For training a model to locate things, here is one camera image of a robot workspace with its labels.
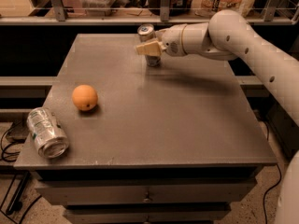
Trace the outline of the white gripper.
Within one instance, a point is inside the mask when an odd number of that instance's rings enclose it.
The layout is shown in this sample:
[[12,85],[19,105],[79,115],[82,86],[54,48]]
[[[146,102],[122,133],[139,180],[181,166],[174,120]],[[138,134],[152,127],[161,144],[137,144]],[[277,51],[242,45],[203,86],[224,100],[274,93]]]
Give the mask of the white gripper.
[[165,51],[173,57],[186,55],[183,48],[182,36],[185,24],[174,25],[170,28],[160,29],[155,32],[155,38],[135,47],[138,55],[161,56]]

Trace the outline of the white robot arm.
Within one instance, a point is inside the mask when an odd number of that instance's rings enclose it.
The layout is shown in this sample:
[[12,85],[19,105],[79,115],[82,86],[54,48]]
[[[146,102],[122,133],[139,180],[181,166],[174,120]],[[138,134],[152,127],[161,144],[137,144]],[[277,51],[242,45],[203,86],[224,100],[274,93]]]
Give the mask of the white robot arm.
[[139,55],[172,57],[198,54],[212,60],[241,59],[299,125],[299,61],[259,36],[233,10],[208,22],[179,24],[156,32],[135,47]]

